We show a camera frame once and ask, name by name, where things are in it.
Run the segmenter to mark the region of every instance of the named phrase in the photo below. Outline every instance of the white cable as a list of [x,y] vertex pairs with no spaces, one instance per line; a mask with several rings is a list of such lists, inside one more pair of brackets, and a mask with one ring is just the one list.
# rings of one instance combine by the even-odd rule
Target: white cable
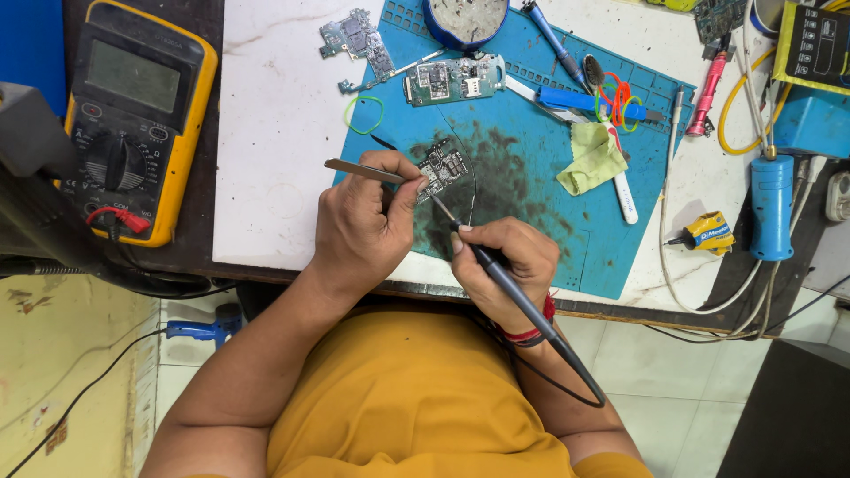
[[[803,190],[802,198],[800,199],[800,204],[797,207],[797,209],[794,213],[794,216],[791,218],[790,228],[789,228],[789,236],[794,235],[794,230],[796,229],[797,221],[800,220],[800,216],[802,215],[802,210],[803,210],[803,208],[806,207],[806,202],[808,201],[809,193],[812,192],[812,186],[814,185],[814,182],[818,180],[818,174],[820,174],[820,170],[824,168],[825,164],[826,164],[826,157],[824,157],[824,156],[814,156],[812,158],[812,161],[809,163],[809,169],[808,169],[808,172],[807,172],[806,189]],[[798,184],[795,185],[795,189],[799,187],[799,181],[797,181],[797,183]],[[792,193],[792,198],[796,199],[796,191],[794,191]],[[758,315],[758,311],[762,308],[762,304],[764,303],[765,299],[768,300],[767,308],[766,308],[768,310],[768,312],[766,312],[766,313],[769,313],[770,303],[771,303],[772,293],[773,293],[773,285],[774,285],[774,281],[776,280],[776,273],[779,270],[779,264],[781,264],[781,261],[777,262],[773,265],[773,270],[771,270],[771,272],[770,272],[770,279],[768,279],[768,285],[762,291],[762,296],[759,298],[758,303],[756,304],[756,307],[753,309],[752,313],[750,313],[750,316],[748,316],[746,318],[746,320],[743,323],[741,323],[741,325],[739,325],[737,328],[735,328],[728,335],[715,337],[713,335],[704,335],[703,333],[696,333],[696,332],[692,332],[692,331],[689,331],[689,330],[682,330],[682,329],[677,329],[677,330],[679,332],[686,333],[688,335],[694,335],[696,337],[702,337],[703,339],[710,339],[712,341],[714,341],[714,340],[741,339],[743,337],[749,337],[751,335],[756,335],[756,334],[758,334],[759,337],[761,337],[764,334],[764,331],[767,330],[767,322],[768,321],[767,321],[766,316],[765,316],[766,320],[762,324],[762,328],[759,331],[749,332],[749,333],[745,333],[745,334],[740,334],[740,333],[741,333],[742,330],[747,328],[752,323],[753,320],[756,319],[756,316]]]
[[664,196],[661,199],[661,222],[658,228],[658,240],[659,240],[659,252],[661,255],[661,271],[664,273],[664,281],[667,284],[667,288],[670,289],[670,295],[673,296],[673,300],[679,304],[679,307],[682,307],[687,312],[691,314],[698,314],[701,316],[707,316],[710,314],[714,314],[722,309],[725,309],[730,304],[732,304],[738,297],[741,296],[742,293],[750,286],[753,278],[756,276],[758,272],[759,266],[762,264],[761,260],[756,261],[756,265],[753,266],[750,275],[744,281],[744,284],[738,289],[732,297],[729,298],[726,302],[720,304],[719,306],[709,309],[709,310],[696,310],[691,307],[688,307],[678,296],[676,293],[676,288],[673,287],[673,280],[670,278],[670,268],[667,266],[667,255],[664,248],[664,229],[666,225],[667,219],[667,186],[670,183],[670,173],[672,171],[673,157],[675,156],[676,151],[676,136],[678,134],[678,126],[679,119],[682,115],[682,97],[683,92],[678,93],[676,106],[673,108],[673,118],[672,118],[672,126],[670,132],[670,144],[667,146],[667,174],[664,179],[664,187],[661,189],[661,193]]
[[752,62],[750,60],[750,14],[752,13],[752,5],[755,0],[747,0],[746,10],[744,12],[744,74],[746,75],[746,87],[750,109],[752,110],[753,120],[756,122],[756,129],[759,136],[762,138],[762,148],[768,150],[768,135],[764,129],[764,121],[762,121],[762,112],[758,109],[756,103],[756,87],[755,81],[752,79]]

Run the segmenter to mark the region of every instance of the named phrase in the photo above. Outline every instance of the blue silicone repair mat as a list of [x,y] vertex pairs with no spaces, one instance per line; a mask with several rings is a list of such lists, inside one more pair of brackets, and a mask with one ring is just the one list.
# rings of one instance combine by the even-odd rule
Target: blue silicone repair mat
[[[378,30],[396,68],[441,48],[422,22],[419,3],[412,0],[386,2]],[[577,60],[593,54],[606,71],[628,81],[632,94],[644,105],[670,116],[672,99],[684,83],[561,29],[554,30]],[[556,61],[534,22],[516,9],[511,9],[501,31],[482,50],[500,54],[507,74],[531,88],[580,89]],[[448,52],[435,60],[460,55]],[[425,151],[433,143],[449,138],[445,150],[457,148],[471,170],[439,193],[456,216],[468,221],[471,215],[473,225],[509,215],[532,224],[561,247],[555,287],[619,298],[664,180],[670,126],[642,122],[634,133],[621,133],[623,148],[632,156],[626,176],[640,216],[637,224],[628,225],[610,181],[572,197],[555,179],[573,161],[569,126],[510,90],[488,99],[413,108],[402,91],[405,75],[360,93],[384,103],[383,120],[372,134],[414,163],[425,160]],[[372,78],[367,67],[363,82]],[[685,90],[685,98],[690,98],[694,86],[685,84]],[[677,142],[692,110],[691,104],[683,108]],[[352,123],[368,129],[380,112],[377,102],[358,100]],[[382,148],[369,134],[349,130],[342,159],[357,162],[364,151]],[[336,181],[342,177],[344,174],[338,174]],[[414,251],[451,259],[448,222],[433,201],[416,209],[415,224]]]

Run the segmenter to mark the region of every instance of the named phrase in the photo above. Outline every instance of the yellow t-shirt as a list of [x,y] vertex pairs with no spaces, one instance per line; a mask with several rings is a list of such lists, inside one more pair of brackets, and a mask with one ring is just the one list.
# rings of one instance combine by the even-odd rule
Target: yellow t-shirt
[[368,310],[310,353],[269,434],[266,475],[651,478],[600,453],[570,467],[497,345],[467,318]]

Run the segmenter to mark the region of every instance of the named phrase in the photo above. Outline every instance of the finger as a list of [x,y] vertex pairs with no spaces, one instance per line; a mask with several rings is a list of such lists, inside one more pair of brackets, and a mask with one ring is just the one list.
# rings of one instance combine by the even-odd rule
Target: finger
[[461,241],[456,232],[451,233],[451,246],[454,256],[451,258],[451,272],[467,293],[490,294],[496,283],[478,263],[473,250]]
[[[360,156],[359,163],[371,168],[396,173],[405,179],[422,177],[422,171],[398,151],[367,151]],[[346,180],[348,181],[347,188],[356,201],[376,201],[380,199],[381,181],[364,178],[356,174],[349,174]]]
[[410,237],[413,237],[413,212],[417,197],[427,185],[428,176],[423,175],[399,186],[387,209],[387,227],[391,231],[410,232]]
[[386,214],[389,210],[389,205],[393,202],[393,197],[395,196],[395,193],[393,192],[393,190],[389,189],[389,186],[385,185],[384,183],[381,183],[381,193],[381,213]]
[[552,238],[540,232],[533,225],[514,218],[513,216],[501,218],[494,222],[502,225],[513,225],[518,227],[531,241],[534,242],[534,244],[537,245],[547,259],[553,262],[558,261],[558,258],[561,255],[561,247],[557,242],[553,241]]
[[461,226],[459,232],[465,242],[501,249],[514,267],[528,270],[546,261],[537,244],[516,225],[495,222],[473,228]]
[[360,156],[360,164],[396,173],[405,179],[416,179],[422,171],[398,151],[367,151]]

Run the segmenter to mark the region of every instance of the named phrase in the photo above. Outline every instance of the multimeter display screen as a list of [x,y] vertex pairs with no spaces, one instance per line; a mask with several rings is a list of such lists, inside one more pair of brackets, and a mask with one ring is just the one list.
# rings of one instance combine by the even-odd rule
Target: multimeter display screen
[[174,110],[180,73],[94,40],[86,83],[170,113]]

